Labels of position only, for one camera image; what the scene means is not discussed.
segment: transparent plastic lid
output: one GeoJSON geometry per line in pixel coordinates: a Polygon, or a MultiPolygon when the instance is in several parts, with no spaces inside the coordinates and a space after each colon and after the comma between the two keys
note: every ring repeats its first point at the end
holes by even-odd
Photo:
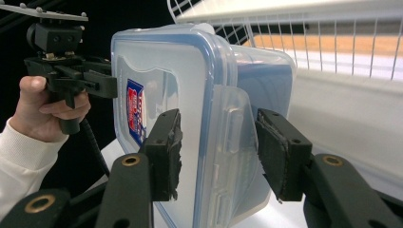
{"type": "MultiPolygon", "coordinates": [[[[161,113],[182,114],[178,200],[156,204],[170,227],[227,227],[268,200],[269,186],[257,172],[256,117],[246,90],[237,87],[256,69],[239,74],[247,64],[236,55],[254,54],[212,31],[206,24],[175,25],[130,29],[112,39],[115,130],[125,153],[138,151],[161,113]]],[[[284,110],[287,99],[278,98],[284,110]]]]}
{"type": "Polygon", "coordinates": [[[258,108],[288,115],[292,84],[296,77],[293,59],[281,51],[231,46],[238,65],[238,87],[245,90],[256,118],[258,108]]]}

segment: container label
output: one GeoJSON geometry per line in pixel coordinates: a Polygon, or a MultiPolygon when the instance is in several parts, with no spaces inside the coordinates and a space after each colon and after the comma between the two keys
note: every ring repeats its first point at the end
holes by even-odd
{"type": "Polygon", "coordinates": [[[127,124],[131,137],[141,146],[146,136],[144,87],[127,79],[127,124]]]}

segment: metal grid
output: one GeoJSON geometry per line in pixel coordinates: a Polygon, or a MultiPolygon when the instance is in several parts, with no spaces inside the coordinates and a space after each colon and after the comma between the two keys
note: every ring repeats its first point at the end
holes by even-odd
{"type": "MultiPolygon", "coordinates": [[[[170,0],[169,7],[176,19],[200,2],[170,0]]],[[[403,81],[403,11],[316,20],[268,14],[194,21],[203,22],[230,44],[284,51],[299,68],[403,81]]]]}

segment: human hand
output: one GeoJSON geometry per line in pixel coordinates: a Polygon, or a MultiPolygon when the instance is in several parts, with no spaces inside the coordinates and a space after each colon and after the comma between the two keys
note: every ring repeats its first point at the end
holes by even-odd
{"type": "Polygon", "coordinates": [[[82,121],[91,108],[88,94],[81,92],[75,96],[75,108],[66,105],[65,101],[52,104],[48,102],[45,90],[47,80],[41,76],[26,76],[20,81],[20,99],[10,125],[16,131],[46,143],[59,142],[65,135],[59,125],[59,118],[82,121]]]}

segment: white wire rack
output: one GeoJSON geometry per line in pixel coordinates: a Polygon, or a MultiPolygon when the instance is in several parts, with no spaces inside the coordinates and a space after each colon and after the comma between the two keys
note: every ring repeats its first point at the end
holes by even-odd
{"type": "Polygon", "coordinates": [[[298,68],[403,81],[401,0],[168,0],[177,24],[281,50],[298,68]]]}

